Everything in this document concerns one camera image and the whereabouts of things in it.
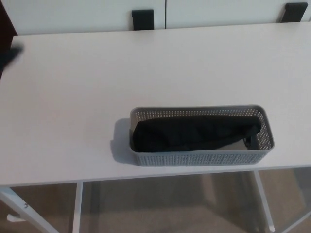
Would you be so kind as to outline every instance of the black cloth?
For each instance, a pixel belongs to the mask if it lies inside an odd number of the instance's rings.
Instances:
[[[140,121],[132,142],[137,152],[215,150],[261,129],[256,116],[178,116]]]

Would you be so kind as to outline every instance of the floor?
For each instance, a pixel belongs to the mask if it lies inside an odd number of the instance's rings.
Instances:
[[[276,229],[306,206],[295,174],[260,172]],[[75,184],[14,190],[60,233],[71,231]],[[27,222],[8,222],[7,214],[14,213],[0,203],[0,233],[39,232]],[[262,216],[249,172],[89,182],[80,233],[264,233]],[[291,233],[310,228],[307,219]]]

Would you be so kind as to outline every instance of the table top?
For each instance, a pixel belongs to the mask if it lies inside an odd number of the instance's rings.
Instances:
[[[0,82],[0,185],[311,166],[311,23],[19,36]],[[139,167],[138,106],[261,105],[275,148],[243,166]]]

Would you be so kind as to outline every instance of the gray plastic basket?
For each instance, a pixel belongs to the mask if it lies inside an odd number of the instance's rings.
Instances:
[[[195,150],[182,152],[135,152],[132,134],[138,122],[161,117],[227,115],[257,116],[262,124],[255,140],[258,150],[248,150],[243,142],[218,150]],[[204,165],[245,165],[259,162],[274,147],[267,115],[257,105],[191,107],[191,108],[135,108],[130,115],[130,148],[140,166],[204,166]]]

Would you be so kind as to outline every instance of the metal bar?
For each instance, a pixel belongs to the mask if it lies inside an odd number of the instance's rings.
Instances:
[[[260,195],[260,200],[261,200],[261,203],[263,206],[265,218],[266,218],[266,221],[267,221],[268,226],[269,226],[269,230],[271,232],[275,232],[276,229],[275,229],[274,224],[273,224],[272,216],[271,216],[270,209],[269,209],[268,200],[267,200],[266,194],[264,192],[264,188],[263,188],[263,185],[261,182],[259,172],[257,170],[254,171],[254,176],[255,176],[257,188],[258,188],[259,195]]]
[[[0,200],[17,212],[22,219],[30,222],[43,233],[59,233],[11,188],[0,188]]]
[[[286,226],[284,226],[282,229],[276,231],[275,233],[287,233],[287,232],[289,232],[294,227],[296,227],[301,222],[303,222],[305,219],[307,219],[310,215],[311,215],[311,210],[310,209],[305,210],[299,216],[297,216],[294,220],[292,220],[290,223],[288,223]]]
[[[78,182],[76,189],[76,201],[74,205],[72,233],[79,233],[80,231],[82,194],[83,194],[83,182]]]

